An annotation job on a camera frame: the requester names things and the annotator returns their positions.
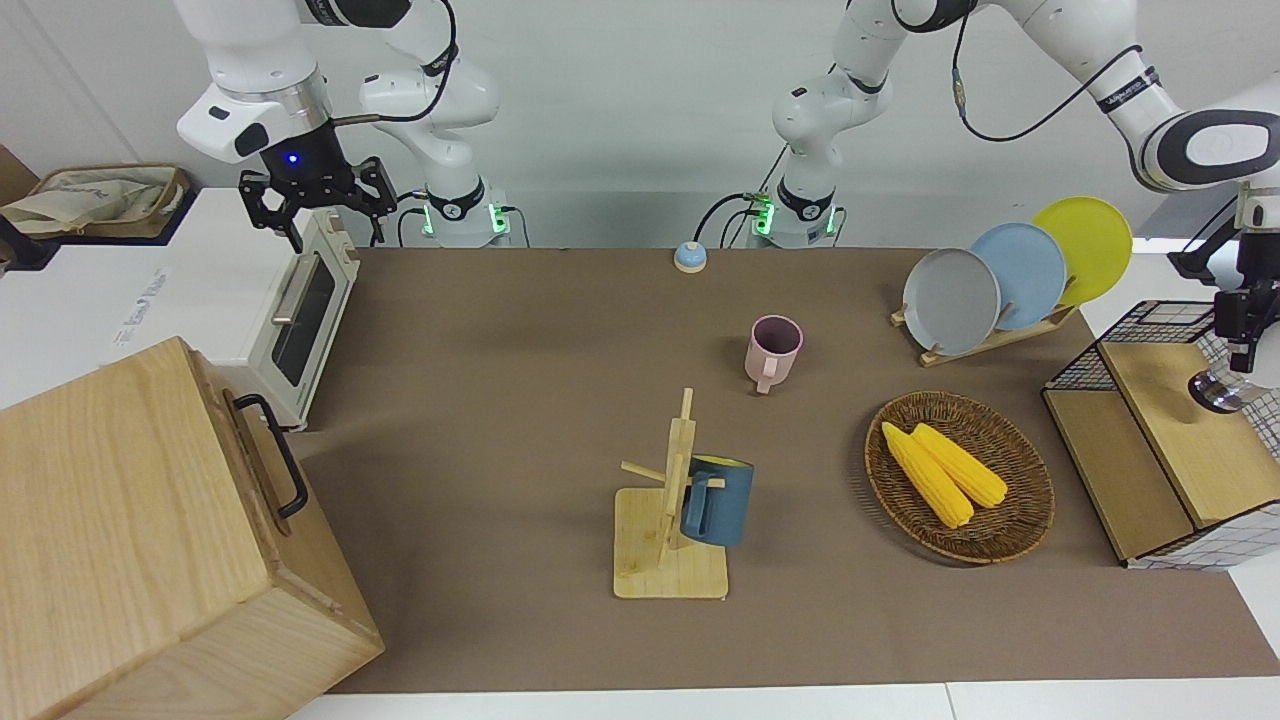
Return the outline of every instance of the wooden peg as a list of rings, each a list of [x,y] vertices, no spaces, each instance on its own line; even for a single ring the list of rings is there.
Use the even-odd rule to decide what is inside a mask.
[[[659,483],[667,482],[667,475],[663,475],[658,470],[650,470],[644,465],[636,465],[635,462],[622,461],[622,469],[634,475],[640,475],[641,478],[649,478],[650,480],[657,480]]]

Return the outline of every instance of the yellow corn cob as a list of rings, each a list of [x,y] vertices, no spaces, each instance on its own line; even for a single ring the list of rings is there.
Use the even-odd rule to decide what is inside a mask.
[[[881,429],[884,432],[884,441],[893,460],[902,466],[908,479],[924,497],[924,502],[929,503],[938,520],[951,529],[968,523],[973,518],[973,505],[947,471],[920,447],[919,442],[893,423],[882,423]]]
[[[911,437],[937,460],[938,465],[942,465],[956,486],[974,502],[983,507],[995,507],[1004,502],[1009,493],[1005,480],[951,438],[925,423],[915,425]]]

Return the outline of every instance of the gray plate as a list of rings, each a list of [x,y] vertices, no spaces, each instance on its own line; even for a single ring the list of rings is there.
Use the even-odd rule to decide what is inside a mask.
[[[963,355],[982,345],[996,327],[1000,284],[982,258],[945,247],[911,269],[902,304],[915,342],[938,355]]]

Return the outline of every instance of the plate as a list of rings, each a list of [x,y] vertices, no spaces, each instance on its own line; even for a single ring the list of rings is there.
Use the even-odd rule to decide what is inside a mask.
[[[982,233],[969,249],[1000,284],[1000,299],[1014,306],[996,328],[1029,328],[1053,311],[1066,287],[1066,260],[1047,232],[1027,223],[1005,223]]]
[[[964,355],[996,327],[1000,284],[982,258],[945,247],[911,268],[902,306],[906,328],[922,347],[938,355]]]
[[[1133,231],[1120,210],[1097,197],[1064,197],[1041,210],[1032,222],[1053,236],[1066,273],[1074,278],[1062,292],[1062,305],[1088,302],[1111,290],[1133,256]]]

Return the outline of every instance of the wooden crate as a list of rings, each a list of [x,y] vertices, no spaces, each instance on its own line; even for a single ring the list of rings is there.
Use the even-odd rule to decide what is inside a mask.
[[[1107,337],[1076,364],[1092,354],[1111,387],[1055,379],[1044,401],[1116,556],[1222,569],[1280,547],[1280,464],[1244,414],[1192,400],[1187,380],[1208,364],[1199,347]]]
[[[228,400],[174,338],[0,413],[0,719],[279,719],[381,652]]]

